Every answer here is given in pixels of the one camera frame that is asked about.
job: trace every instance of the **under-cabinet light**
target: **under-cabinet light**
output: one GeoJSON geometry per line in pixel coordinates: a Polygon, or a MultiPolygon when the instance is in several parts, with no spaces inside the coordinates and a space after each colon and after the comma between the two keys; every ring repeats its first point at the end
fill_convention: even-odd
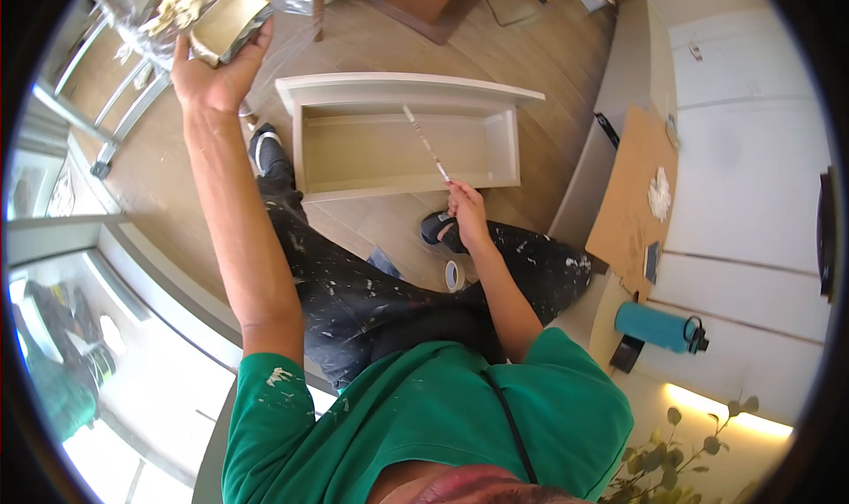
{"type": "MultiPolygon", "coordinates": [[[[716,414],[717,416],[719,416],[719,420],[721,422],[724,422],[725,419],[728,417],[728,407],[726,405],[724,405],[723,403],[716,402],[712,399],[703,397],[698,393],[691,392],[688,389],[681,388],[680,386],[676,386],[675,384],[667,383],[666,393],[670,397],[672,397],[674,402],[676,403],[685,405],[694,410],[700,410],[703,412],[710,412],[716,414]]],[[[783,438],[786,438],[787,436],[791,435],[791,432],[793,432],[793,427],[778,424],[774,421],[764,419],[763,417],[758,417],[747,413],[742,413],[739,416],[735,417],[731,420],[731,423],[729,425],[746,427],[750,430],[762,432],[763,434],[779,436],[783,438]]]]}

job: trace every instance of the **wooden drawer box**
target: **wooden drawer box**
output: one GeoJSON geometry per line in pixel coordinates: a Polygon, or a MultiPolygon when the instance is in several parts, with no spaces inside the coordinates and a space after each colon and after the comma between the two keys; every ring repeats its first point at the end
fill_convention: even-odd
{"type": "Polygon", "coordinates": [[[335,73],[277,79],[292,116],[304,202],[445,189],[402,112],[406,103],[448,175],[518,186],[516,105],[545,95],[434,74],[335,73]]]}

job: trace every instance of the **tape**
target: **tape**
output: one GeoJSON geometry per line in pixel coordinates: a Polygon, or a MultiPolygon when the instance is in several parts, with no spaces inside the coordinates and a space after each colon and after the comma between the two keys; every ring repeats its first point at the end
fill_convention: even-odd
{"type": "Polygon", "coordinates": [[[466,284],[466,272],[461,265],[454,261],[449,261],[445,265],[445,284],[451,294],[463,290],[463,286],[466,284]]]}

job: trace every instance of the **green t-shirt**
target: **green t-shirt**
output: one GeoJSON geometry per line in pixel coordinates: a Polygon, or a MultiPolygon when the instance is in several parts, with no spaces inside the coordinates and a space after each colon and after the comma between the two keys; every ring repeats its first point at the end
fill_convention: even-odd
{"type": "Polygon", "coordinates": [[[540,484],[597,500],[631,434],[627,398],[577,344],[546,329],[522,364],[489,366],[454,342],[427,342],[369,366],[317,422],[303,371],[248,355],[239,379],[224,501],[362,503],[406,460],[488,463],[527,481],[488,369],[540,484]]]}

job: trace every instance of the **black pants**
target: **black pants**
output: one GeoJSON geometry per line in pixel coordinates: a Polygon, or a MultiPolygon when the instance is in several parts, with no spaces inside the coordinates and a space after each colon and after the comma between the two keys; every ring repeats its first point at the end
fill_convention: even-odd
{"type": "MultiPolygon", "coordinates": [[[[310,227],[288,163],[257,183],[301,298],[306,356],[335,389],[381,356],[428,340],[456,340],[504,361],[480,283],[445,294],[387,276],[310,227]]],[[[512,225],[489,222],[489,232],[543,325],[589,286],[583,253],[512,225]]]]}

